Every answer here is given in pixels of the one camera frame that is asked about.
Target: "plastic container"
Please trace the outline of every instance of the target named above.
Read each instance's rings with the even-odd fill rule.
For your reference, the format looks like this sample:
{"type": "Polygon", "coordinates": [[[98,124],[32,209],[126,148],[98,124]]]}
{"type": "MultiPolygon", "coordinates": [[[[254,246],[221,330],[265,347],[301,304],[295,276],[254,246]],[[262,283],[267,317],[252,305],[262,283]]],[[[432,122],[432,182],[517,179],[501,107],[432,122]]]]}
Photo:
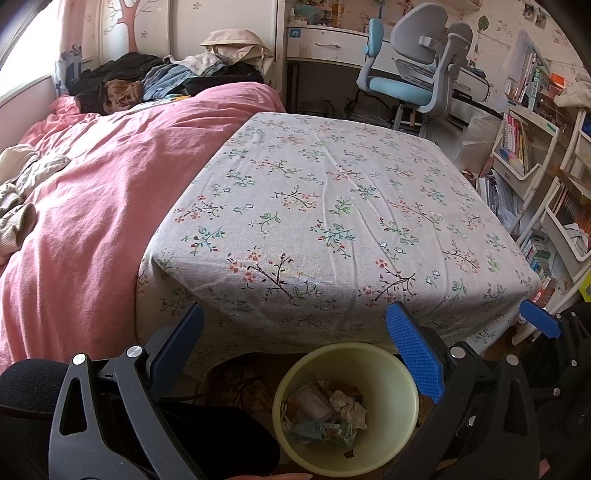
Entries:
{"type": "Polygon", "coordinates": [[[336,343],[291,367],[275,393],[272,416],[279,444],[298,465],[324,476],[363,475],[389,462],[410,439],[417,424],[418,392],[404,364],[386,350],[367,343],[336,343]],[[309,375],[361,391],[368,428],[358,431],[351,458],[345,458],[345,449],[304,445],[285,435],[281,404],[309,375]]]}

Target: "window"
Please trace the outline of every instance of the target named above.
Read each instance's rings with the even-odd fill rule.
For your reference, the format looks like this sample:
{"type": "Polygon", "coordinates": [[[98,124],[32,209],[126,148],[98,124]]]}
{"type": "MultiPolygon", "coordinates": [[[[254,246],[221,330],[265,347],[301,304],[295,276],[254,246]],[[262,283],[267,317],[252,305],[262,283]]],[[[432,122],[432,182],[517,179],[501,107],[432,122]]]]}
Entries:
{"type": "Polygon", "coordinates": [[[53,0],[41,11],[14,45],[0,70],[0,96],[52,73],[58,49],[58,4],[53,0]]]}

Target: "silver bolt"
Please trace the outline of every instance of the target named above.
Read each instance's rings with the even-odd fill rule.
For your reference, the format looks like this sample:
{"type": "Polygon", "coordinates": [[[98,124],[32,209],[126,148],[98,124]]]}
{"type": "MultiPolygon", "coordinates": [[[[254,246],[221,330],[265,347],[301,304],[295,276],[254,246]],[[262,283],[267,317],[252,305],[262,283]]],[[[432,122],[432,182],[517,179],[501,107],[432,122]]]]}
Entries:
{"type": "Polygon", "coordinates": [[[72,359],[72,363],[74,365],[82,365],[85,361],[86,361],[86,355],[83,353],[79,353],[78,355],[75,355],[74,358],[72,359]]]}
{"type": "Polygon", "coordinates": [[[513,365],[513,366],[519,365],[519,359],[515,355],[511,355],[511,354],[507,355],[506,360],[509,365],[513,365]]]}
{"type": "Polygon", "coordinates": [[[466,356],[466,352],[464,351],[464,349],[458,346],[453,346],[449,350],[449,352],[451,353],[453,358],[464,358],[466,356]]]}
{"type": "Polygon", "coordinates": [[[127,349],[127,356],[129,358],[135,358],[140,356],[144,350],[139,345],[130,346],[127,349]]]}

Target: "white floral cloth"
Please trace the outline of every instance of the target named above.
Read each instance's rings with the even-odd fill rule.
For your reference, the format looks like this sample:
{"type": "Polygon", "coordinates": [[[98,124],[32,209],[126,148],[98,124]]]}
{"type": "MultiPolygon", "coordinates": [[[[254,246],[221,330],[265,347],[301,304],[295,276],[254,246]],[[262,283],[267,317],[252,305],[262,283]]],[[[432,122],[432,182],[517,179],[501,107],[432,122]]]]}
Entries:
{"type": "Polygon", "coordinates": [[[539,286],[511,237],[430,141],[259,113],[209,161],[154,234],[137,284],[146,341],[192,302],[206,326],[187,372],[245,352],[393,348],[403,300],[448,343],[482,352],[539,286]]]}

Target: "office chair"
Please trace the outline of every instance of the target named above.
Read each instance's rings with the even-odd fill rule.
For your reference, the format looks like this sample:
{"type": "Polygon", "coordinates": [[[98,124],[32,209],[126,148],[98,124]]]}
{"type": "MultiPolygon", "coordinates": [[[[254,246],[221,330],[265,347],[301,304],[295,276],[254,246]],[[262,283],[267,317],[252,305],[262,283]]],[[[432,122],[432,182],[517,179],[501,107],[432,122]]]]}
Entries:
{"type": "Polygon", "coordinates": [[[467,64],[472,45],[472,29],[465,22],[455,22],[447,30],[446,10],[437,4],[422,4],[396,24],[390,35],[390,45],[397,54],[396,67],[403,82],[369,76],[382,48],[384,26],[373,18],[369,21],[369,38],[365,47],[365,64],[357,78],[364,92],[383,93],[400,101],[394,129],[400,128],[402,110],[409,103],[424,115],[446,116],[452,107],[452,87],[467,64]]]}

